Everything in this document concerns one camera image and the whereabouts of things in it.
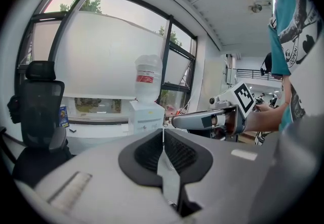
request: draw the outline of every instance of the railing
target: railing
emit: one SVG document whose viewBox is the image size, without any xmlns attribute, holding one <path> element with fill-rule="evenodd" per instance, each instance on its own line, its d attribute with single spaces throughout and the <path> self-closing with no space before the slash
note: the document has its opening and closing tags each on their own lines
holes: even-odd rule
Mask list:
<svg viewBox="0 0 324 224">
<path fill-rule="evenodd" d="M 254 78 L 254 79 L 262 79 L 262 80 L 281 82 L 281 80 L 275 79 L 273 76 L 271 76 L 270 73 L 266 73 L 262 76 L 260 70 L 254 70 L 254 69 L 238 69 L 237 77 L 238 78 L 239 77 Z"/>
</svg>

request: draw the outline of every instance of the red label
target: red label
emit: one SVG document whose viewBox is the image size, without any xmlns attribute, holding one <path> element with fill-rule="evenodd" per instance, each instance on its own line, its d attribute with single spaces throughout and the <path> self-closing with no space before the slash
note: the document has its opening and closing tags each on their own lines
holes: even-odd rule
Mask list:
<svg viewBox="0 0 324 224">
<path fill-rule="evenodd" d="M 153 83 L 152 76 L 137 76 L 136 82 Z"/>
</svg>

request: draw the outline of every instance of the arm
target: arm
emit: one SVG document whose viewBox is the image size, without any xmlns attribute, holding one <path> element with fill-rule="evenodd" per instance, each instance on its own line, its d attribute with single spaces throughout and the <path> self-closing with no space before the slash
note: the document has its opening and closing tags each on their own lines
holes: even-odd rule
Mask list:
<svg viewBox="0 0 324 224">
<path fill-rule="evenodd" d="M 278 131 L 282 115 L 292 96 L 289 76 L 284 76 L 282 81 L 285 89 L 285 103 L 265 112 L 251 112 L 244 131 Z"/>
</svg>

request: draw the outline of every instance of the white bottle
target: white bottle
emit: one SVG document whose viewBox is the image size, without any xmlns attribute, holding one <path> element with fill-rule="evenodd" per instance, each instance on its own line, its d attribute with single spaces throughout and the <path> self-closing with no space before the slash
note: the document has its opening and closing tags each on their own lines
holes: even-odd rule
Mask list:
<svg viewBox="0 0 324 224">
<path fill-rule="evenodd" d="M 161 86 L 162 60 L 157 55 L 142 55 L 136 61 L 135 95 L 141 103 L 154 103 Z"/>
</svg>

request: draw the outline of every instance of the chair headrest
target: chair headrest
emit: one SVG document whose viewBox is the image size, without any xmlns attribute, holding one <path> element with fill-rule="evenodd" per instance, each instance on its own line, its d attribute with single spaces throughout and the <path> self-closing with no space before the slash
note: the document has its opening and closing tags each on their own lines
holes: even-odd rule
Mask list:
<svg viewBox="0 0 324 224">
<path fill-rule="evenodd" d="M 26 78 L 32 80 L 55 80 L 54 61 L 32 61 L 26 69 Z"/>
</svg>

